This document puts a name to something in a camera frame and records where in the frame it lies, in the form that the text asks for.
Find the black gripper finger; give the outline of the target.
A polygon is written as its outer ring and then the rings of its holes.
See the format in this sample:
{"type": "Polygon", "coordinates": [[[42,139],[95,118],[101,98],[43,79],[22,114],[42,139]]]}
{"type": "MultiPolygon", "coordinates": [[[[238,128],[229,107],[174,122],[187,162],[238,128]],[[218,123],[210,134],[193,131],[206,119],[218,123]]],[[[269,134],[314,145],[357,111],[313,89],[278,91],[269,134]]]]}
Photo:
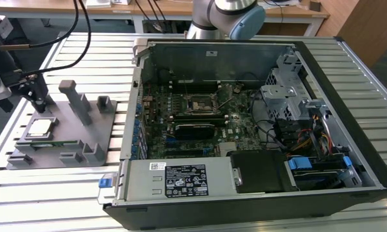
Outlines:
{"type": "Polygon", "coordinates": [[[14,110],[14,103],[11,102],[11,98],[4,98],[0,100],[0,108],[6,113],[11,113],[14,110]]]}
{"type": "Polygon", "coordinates": [[[34,74],[24,79],[20,85],[20,95],[31,102],[36,112],[44,113],[48,87],[42,73],[34,74]]]}

